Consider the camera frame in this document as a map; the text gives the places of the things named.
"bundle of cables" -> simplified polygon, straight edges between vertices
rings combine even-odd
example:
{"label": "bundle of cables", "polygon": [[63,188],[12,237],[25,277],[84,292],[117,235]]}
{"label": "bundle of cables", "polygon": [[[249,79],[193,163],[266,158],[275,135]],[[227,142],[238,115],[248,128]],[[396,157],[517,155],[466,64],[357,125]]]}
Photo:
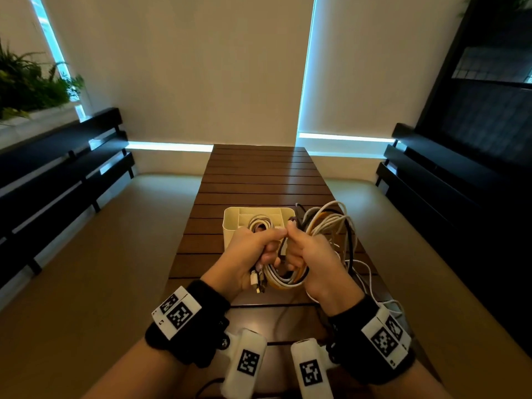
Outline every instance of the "bundle of cables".
{"label": "bundle of cables", "polygon": [[[339,211],[337,209],[332,208],[331,206],[339,206],[342,211]],[[353,221],[351,218],[347,215],[347,209],[345,207],[345,204],[341,201],[331,201],[324,205],[323,207],[314,207],[309,208],[308,210],[305,210],[305,208],[300,205],[296,204],[296,206],[301,209],[304,212],[304,215],[302,218],[295,218],[297,221],[297,226],[305,231],[307,234],[314,236],[318,234],[329,234],[329,243],[333,247],[333,249],[340,248],[341,246],[336,243],[338,237],[341,236],[342,230],[345,228],[345,236],[344,236],[344,242],[341,249],[341,254],[338,254],[339,260],[344,263],[344,266],[346,268],[346,271],[351,277],[356,277],[358,281],[360,282],[364,292],[367,294],[368,289],[366,288],[366,283],[362,279],[361,275],[355,270],[353,264],[354,263],[361,263],[362,265],[365,265],[369,270],[369,294],[374,299],[376,303],[381,303],[383,305],[396,303],[399,307],[401,307],[401,304],[396,300],[389,300],[389,301],[383,301],[379,302],[376,300],[376,298],[373,295],[373,290],[371,286],[371,268],[369,265],[363,261],[355,260],[354,259],[354,252],[356,250],[356,246],[358,244],[358,238],[356,236],[355,227],[353,225]],[[269,228],[274,227],[273,221],[269,216],[267,215],[257,215],[253,217],[249,221],[248,228],[253,231],[257,232],[259,230],[266,230]],[[280,256],[283,246],[286,242],[286,238],[283,239],[279,246],[278,255]],[[347,252],[349,253],[349,257],[346,257],[346,249],[344,248],[347,245]],[[264,266],[263,268],[256,268],[254,271],[252,271],[252,284],[259,284],[259,287],[257,288],[257,292],[263,291],[263,287],[260,286],[261,280],[266,278],[269,285],[271,285],[274,288],[278,289],[289,289],[289,288],[296,288],[302,285],[303,281],[309,274],[309,268],[307,266],[303,266],[302,268],[298,268],[297,270],[293,272],[289,272],[287,275],[281,276],[277,269],[271,265],[268,264]],[[395,314],[397,316],[402,314],[402,311],[393,311],[390,310],[392,314]]]}

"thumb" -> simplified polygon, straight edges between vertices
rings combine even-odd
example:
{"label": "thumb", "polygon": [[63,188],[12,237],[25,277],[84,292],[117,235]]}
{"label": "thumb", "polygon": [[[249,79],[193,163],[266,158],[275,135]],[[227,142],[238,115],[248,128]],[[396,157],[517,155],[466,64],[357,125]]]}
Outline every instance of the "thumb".
{"label": "thumb", "polygon": [[300,248],[303,248],[309,241],[309,238],[312,238],[310,235],[300,230],[296,226],[295,221],[289,221],[288,224],[286,224],[286,230],[288,231],[288,237],[292,241],[296,242],[296,244],[299,245]]}
{"label": "thumb", "polygon": [[286,236],[286,229],[284,228],[270,228],[265,231],[256,232],[258,241],[261,245],[267,245],[271,241],[280,241]]}

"person's left hand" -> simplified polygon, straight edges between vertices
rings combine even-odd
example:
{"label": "person's left hand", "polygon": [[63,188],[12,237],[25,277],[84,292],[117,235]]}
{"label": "person's left hand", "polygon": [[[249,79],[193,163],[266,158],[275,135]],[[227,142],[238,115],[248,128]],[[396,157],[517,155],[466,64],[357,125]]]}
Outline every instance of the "person's left hand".
{"label": "person's left hand", "polygon": [[279,241],[287,235],[284,228],[251,232],[238,228],[218,261],[202,276],[202,280],[231,302],[242,290],[251,286],[249,269],[260,265],[278,265]]}

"person's right hand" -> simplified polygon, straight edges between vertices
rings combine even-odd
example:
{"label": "person's right hand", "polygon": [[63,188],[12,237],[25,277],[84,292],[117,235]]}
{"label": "person's right hand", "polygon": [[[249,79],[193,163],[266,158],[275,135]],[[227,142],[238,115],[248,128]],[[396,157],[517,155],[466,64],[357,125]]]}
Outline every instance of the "person's right hand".
{"label": "person's right hand", "polygon": [[311,237],[289,221],[286,263],[289,270],[305,263],[309,275],[304,282],[309,295],[329,316],[348,310],[364,297],[364,292],[347,274],[338,255],[323,235]]}

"slatted tabletop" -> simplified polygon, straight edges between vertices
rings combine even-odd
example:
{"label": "slatted tabletop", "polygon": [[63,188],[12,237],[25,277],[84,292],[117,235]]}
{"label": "slatted tabletop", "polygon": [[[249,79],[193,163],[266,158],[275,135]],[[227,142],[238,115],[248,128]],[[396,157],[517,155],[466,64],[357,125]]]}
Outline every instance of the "slatted tabletop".
{"label": "slatted tabletop", "polygon": [[[164,291],[166,298],[179,286],[187,286],[209,269],[223,253],[223,211],[232,206],[290,207],[300,203],[307,208],[322,206],[334,196],[314,162],[301,147],[215,145],[190,213],[183,239]],[[386,287],[376,274],[371,260],[359,244],[355,259],[372,268],[374,291],[388,299]],[[357,270],[365,277],[364,266]],[[249,289],[232,303],[227,314],[229,331],[242,327],[264,335],[268,348],[260,370],[256,393],[274,397],[298,391],[290,345],[330,335],[321,309],[303,288],[286,291],[267,287],[264,294]],[[211,379],[224,376],[228,360],[216,355],[208,369],[191,366],[183,379],[179,397],[194,394]],[[335,397],[371,397],[341,368],[328,372]],[[219,386],[211,386],[202,397],[218,397]]]}

